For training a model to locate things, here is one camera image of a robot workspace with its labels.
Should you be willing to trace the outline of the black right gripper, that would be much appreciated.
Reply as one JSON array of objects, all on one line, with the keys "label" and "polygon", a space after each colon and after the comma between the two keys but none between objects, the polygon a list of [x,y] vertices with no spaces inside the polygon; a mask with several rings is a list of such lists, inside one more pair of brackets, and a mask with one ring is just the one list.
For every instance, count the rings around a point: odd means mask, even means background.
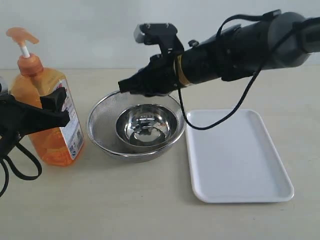
[{"label": "black right gripper", "polygon": [[178,53],[154,59],[142,70],[129,78],[120,80],[121,93],[131,93],[145,97],[167,96],[182,87],[176,71]]}]

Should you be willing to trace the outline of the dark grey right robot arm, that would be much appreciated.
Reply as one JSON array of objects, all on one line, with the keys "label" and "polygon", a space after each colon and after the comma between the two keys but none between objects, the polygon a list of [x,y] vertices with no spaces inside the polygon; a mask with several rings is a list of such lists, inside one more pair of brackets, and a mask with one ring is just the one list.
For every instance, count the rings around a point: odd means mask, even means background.
[{"label": "dark grey right robot arm", "polygon": [[275,10],[263,15],[237,14],[232,19],[247,20],[249,25],[222,27],[203,42],[191,40],[189,49],[184,49],[173,24],[139,24],[135,41],[158,45],[160,53],[133,76],[119,81],[120,92],[165,96],[214,79],[232,82],[251,77],[260,69],[301,66],[320,50],[317,17]]}]

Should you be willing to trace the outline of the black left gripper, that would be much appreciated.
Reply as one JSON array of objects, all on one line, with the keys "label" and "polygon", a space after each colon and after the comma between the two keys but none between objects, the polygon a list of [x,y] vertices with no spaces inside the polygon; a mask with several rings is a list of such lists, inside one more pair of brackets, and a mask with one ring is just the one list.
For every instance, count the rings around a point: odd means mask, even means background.
[{"label": "black left gripper", "polygon": [[67,110],[62,111],[67,92],[59,87],[41,96],[42,108],[17,101],[12,95],[0,96],[0,154],[8,155],[13,148],[23,151],[23,134],[33,134],[65,127],[70,121]]}]

